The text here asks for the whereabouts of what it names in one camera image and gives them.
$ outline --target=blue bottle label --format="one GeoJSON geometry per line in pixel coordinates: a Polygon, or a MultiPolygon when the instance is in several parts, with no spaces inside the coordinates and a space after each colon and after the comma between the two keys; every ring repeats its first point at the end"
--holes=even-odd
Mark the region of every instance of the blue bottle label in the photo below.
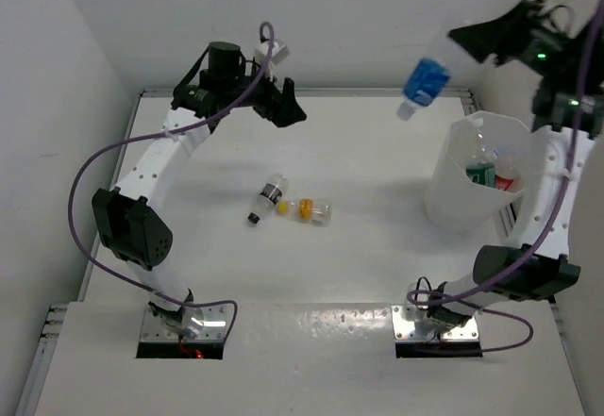
{"type": "Polygon", "coordinates": [[[441,93],[450,77],[449,71],[441,63],[422,58],[403,88],[403,94],[425,108],[441,93]]]}

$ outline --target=yellow bottle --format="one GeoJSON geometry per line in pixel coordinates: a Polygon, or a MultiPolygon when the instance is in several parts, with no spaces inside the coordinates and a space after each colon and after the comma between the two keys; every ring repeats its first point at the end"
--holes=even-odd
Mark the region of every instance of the yellow bottle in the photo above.
{"type": "Polygon", "coordinates": [[[328,199],[280,201],[277,204],[277,213],[302,223],[326,225],[331,219],[331,201],[328,199]]]}

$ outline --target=white trash can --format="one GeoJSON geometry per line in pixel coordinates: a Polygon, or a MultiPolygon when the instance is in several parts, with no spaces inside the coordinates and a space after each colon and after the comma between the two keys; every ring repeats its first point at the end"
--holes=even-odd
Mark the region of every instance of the white trash can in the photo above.
{"type": "Polygon", "coordinates": [[[468,119],[482,118],[487,152],[505,150],[514,153],[517,169],[529,156],[530,131],[512,117],[478,111],[452,124],[441,149],[438,164],[426,191],[424,202],[429,219],[444,229],[464,232],[475,229],[522,195],[522,177],[512,191],[501,191],[473,183],[465,173],[475,145],[464,129],[468,119]]]}

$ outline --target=clear plastic bottle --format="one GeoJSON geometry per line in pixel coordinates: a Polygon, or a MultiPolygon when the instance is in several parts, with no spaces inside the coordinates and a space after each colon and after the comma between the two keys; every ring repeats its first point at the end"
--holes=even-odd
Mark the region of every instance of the clear plastic bottle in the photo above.
{"type": "Polygon", "coordinates": [[[247,221],[252,225],[256,225],[258,221],[266,218],[266,216],[273,211],[275,205],[281,200],[281,197],[283,197],[283,194],[285,194],[288,187],[289,182],[283,175],[271,175],[260,194],[256,196],[252,210],[247,216],[247,221]]]}
{"type": "Polygon", "coordinates": [[[396,114],[402,120],[408,121],[416,110],[430,106],[445,88],[450,77],[451,74],[442,61],[429,57],[421,58],[403,87],[403,101],[396,114]]]}
{"type": "Polygon", "coordinates": [[[496,150],[493,154],[495,155],[495,188],[508,191],[518,178],[515,160],[509,155],[499,154],[496,150]]]}
{"type": "Polygon", "coordinates": [[[331,219],[331,201],[327,199],[281,201],[277,204],[277,213],[303,223],[326,225],[331,219]]]}
{"type": "Polygon", "coordinates": [[[495,187],[495,163],[489,157],[486,150],[486,143],[482,133],[484,120],[480,117],[468,119],[473,129],[475,139],[474,151],[470,162],[465,166],[465,173],[470,180],[485,187],[495,187]]]}
{"type": "Polygon", "coordinates": [[[451,29],[472,24],[468,9],[447,15],[424,55],[415,66],[402,89],[403,100],[396,113],[408,121],[419,108],[426,108],[443,91],[451,72],[462,73],[478,65],[455,42],[449,39],[451,29]]]}

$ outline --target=white table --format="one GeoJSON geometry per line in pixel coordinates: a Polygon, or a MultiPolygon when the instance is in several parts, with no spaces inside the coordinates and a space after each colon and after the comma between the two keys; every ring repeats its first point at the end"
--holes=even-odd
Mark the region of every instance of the white table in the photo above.
{"type": "MultiPolygon", "coordinates": [[[[251,109],[223,120],[160,215],[196,299],[241,305],[224,360],[135,359],[146,295],[94,270],[85,301],[70,305],[36,414],[582,414],[545,302],[501,305],[535,326],[516,351],[394,358],[390,304],[419,275],[438,284],[467,273],[480,246],[498,242],[492,221],[451,234],[423,212],[447,126],[463,115],[459,98],[406,124],[398,102],[303,97],[309,119],[282,130],[251,109]],[[290,178],[288,197],[331,198],[331,224],[245,225],[274,172],[290,178]]],[[[132,134],[156,131],[168,104],[143,98],[132,134]]],[[[122,172],[145,147],[127,148],[122,172]]],[[[128,274],[104,248],[97,257],[128,274]]],[[[483,346],[526,335],[498,318],[478,324],[483,346]]]]}

